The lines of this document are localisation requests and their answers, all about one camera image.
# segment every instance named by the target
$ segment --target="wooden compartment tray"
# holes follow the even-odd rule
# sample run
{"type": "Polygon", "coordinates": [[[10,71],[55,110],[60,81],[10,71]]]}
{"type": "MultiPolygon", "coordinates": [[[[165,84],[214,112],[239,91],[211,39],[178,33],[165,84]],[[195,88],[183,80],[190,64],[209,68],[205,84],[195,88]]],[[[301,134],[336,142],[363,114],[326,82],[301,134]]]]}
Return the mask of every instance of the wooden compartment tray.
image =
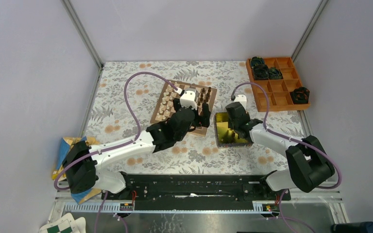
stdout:
{"type": "MultiPolygon", "coordinates": [[[[260,85],[268,95],[270,102],[270,111],[295,111],[305,110],[310,106],[310,103],[306,104],[294,104],[289,94],[294,89],[301,87],[302,82],[297,70],[295,69],[294,63],[290,57],[270,57],[264,58],[265,64],[268,68],[275,67],[277,70],[282,72],[283,79],[279,80],[255,80],[252,73],[250,60],[247,60],[246,66],[250,81],[260,85]]],[[[254,94],[256,108],[259,112],[267,111],[267,99],[262,93],[261,89],[252,85],[252,91],[254,94]]]]}

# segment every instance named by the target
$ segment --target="compartment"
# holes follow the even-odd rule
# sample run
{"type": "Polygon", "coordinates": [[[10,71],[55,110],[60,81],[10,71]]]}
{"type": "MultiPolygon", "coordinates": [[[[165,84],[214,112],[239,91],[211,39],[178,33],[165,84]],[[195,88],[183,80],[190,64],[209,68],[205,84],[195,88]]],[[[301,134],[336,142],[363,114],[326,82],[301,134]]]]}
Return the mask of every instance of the compartment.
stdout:
{"type": "Polygon", "coordinates": [[[298,74],[295,68],[284,68],[280,70],[284,79],[298,79],[298,74]]]}
{"type": "Polygon", "coordinates": [[[292,60],[289,57],[278,57],[277,62],[280,68],[294,68],[294,64],[292,63],[292,60]]]}
{"type": "Polygon", "coordinates": [[[275,67],[278,69],[278,61],[276,60],[276,58],[264,58],[264,61],[268,68],[275,67]]]}
{"type": "Polygon", "coordinates": [[[292,105],[292,99],[289,92],[274,93],[275,102],[278,106],[292,105]]]}
{"type": "Polygon", "coordinates": [[[301,87],[301,82],[299,80],[285,80],[285,84],[287,86],[287,90],[289,92],[294,91],[296,88],[301,87]]]}
{"type": "MultiPolygon", "coordinates": [[[[264,89],[266,92],[272,92],[271,85],[269,84],[268,80],[259,80],[259,81],[254,81],[254,83],[260,85],[262,89],[264,89]]],[[[254,93],[262,93],[261,89],[259,89],[257,86],[252,85],[252,91],[254,93]]]]}
{"type": "MultiPolygon", "coordinates": [[[[268,101],[270,102],[270,106],[277,105],[274,95],[272,93],[267,93],[268,101]]],[[[262,107],[267,107],[267,99],[264,96],[264,93],[258,93],[258,101],[262,107]]]]}
{"type": "Polygon", "coordinates": [[[273,92],[284,92],[287,91],[287,86],[284,80],[270,80],[270,86],[273,92]]]}

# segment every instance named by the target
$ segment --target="leaf pattern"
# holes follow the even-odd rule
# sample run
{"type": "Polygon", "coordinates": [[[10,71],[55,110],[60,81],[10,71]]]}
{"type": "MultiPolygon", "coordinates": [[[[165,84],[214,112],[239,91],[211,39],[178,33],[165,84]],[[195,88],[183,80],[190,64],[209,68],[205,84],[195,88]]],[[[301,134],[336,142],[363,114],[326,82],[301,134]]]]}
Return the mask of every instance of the leaf pattern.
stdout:
{"type": "MultiPolygon", "coordinates": [[[[150,71],[168,79],[188,83],[205,83],[217,88],[213,114],[224,112],[236,85],[247,82],[244,62],[107,62],[102,71],[99,88],[91,109],[86,135],[108,143],[137,133],[137,126],[123,98],[127,79],[136,72],[150,71]]],[[[152,112],[164,83],[149,75],[140,75],[128,85],[128,101],[139,119],[141,129],[150,125],[152,112]]],[[[237,93],[247,96],[247,110],[251,118],[263,119],[265,113],[256,110],[252,92],[246,86],[237,93]]],[[[269,127],[294,136],[302,136],[301,119],[296,111],[272,112],[269,127]]],[[[144,174],[266,174],[288,167],[285,157],[261,145],[250,148],[217,148],[213,115],[205,137],[187,134],[173,148],[153,154],[129,157],[112,164],[113,172],[144,174]]]]}

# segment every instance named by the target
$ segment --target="gray wall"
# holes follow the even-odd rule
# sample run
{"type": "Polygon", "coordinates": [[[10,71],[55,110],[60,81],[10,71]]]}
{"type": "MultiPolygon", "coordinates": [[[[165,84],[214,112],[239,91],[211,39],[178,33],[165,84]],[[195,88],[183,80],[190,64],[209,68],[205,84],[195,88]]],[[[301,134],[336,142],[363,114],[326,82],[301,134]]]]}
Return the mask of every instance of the gray wall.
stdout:
{"type": "Polygon", "coordinates": [[[105,61],[291,56],[320,0],[72,0],[105,61]]]}
{"type": "Polygon", "coordinates": [[[373,1],[330,1],[296,66],[313,133],[342,169],[350,220],[373,220],[373,1]]]}
{"type": "Polygon", "coordinates": [[[0,0],[0,233],[38,232],[61,136],[77,136],[97,67],[60,1],[0,0]]]}

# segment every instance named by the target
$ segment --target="wooden chessboard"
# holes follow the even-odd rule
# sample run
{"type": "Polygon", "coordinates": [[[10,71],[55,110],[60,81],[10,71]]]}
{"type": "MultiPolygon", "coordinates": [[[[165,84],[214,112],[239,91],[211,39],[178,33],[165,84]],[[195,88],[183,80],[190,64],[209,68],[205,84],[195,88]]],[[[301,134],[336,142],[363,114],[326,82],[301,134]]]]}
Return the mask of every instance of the wooden chessboard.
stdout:
{"type": "MultiPolygon", "coordinates": [[[[198,114],[201,115],[202,111],[202,103],[207,102],[209,106],[209,111],[212,112],[212,108],[214,107],[215,96],[217,95],[217,90],[212,87],[206,87],[196,84],[190,83],[183,83],[180,81],[169,80],[173,83],[176,87],[179,87],[183,90],[188,88],[194,88],[198,91],[198,114]]],[[[164,84],[162,88],[161,95],[159,96],[158,103],[156,104],[155,110],[152,114],[151,123],[158,123],[160,121],[166,120],[168,117],[171,117],[172,114],[175,113],[175,108],[173,106],[173,99],[180,98],[180,95],[176,93],[173,88],[168,85],[168,83],[164,84]]],[[[194,131],[189,132],[200,136],[206,135],[207,128],[205,127],[197,127],[194,131]]]]}

